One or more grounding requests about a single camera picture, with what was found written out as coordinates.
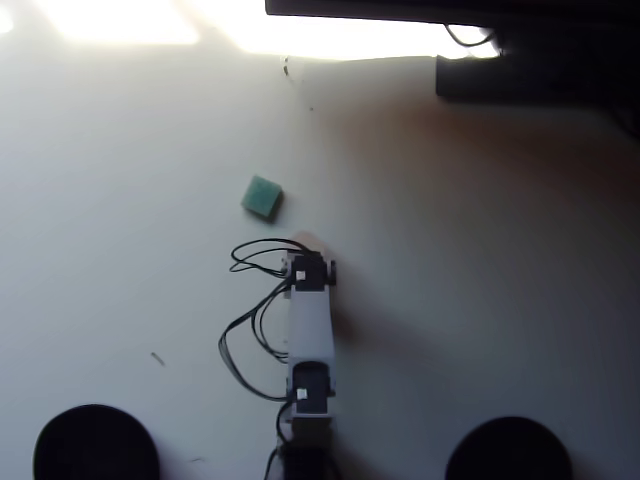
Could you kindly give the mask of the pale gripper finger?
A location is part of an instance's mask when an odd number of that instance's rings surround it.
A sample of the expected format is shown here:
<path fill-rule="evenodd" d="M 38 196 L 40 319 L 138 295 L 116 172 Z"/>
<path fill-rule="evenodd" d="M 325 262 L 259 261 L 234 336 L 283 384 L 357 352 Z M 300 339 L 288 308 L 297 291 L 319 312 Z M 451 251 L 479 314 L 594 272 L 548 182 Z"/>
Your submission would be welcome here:
<path fill-rule="evenodd" d="M 309 250 L 319 252 L 325 260 L 331 259 L 329 247 L 316 235 L 307 231 L 299 231 L 296 232 L 291 239 L 304 245 Z"/>

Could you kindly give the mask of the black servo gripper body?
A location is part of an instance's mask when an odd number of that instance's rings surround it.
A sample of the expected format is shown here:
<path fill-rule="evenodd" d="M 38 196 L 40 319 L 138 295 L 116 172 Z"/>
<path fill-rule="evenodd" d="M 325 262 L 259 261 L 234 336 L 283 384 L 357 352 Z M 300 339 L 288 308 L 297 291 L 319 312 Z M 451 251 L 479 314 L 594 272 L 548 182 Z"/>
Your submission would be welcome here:
<path fill-rule="evenodd" d="M 337 283 L 336 262 L 320 252 L 289 252 L 283 257 L 284 291 L 322 292 Z"/>

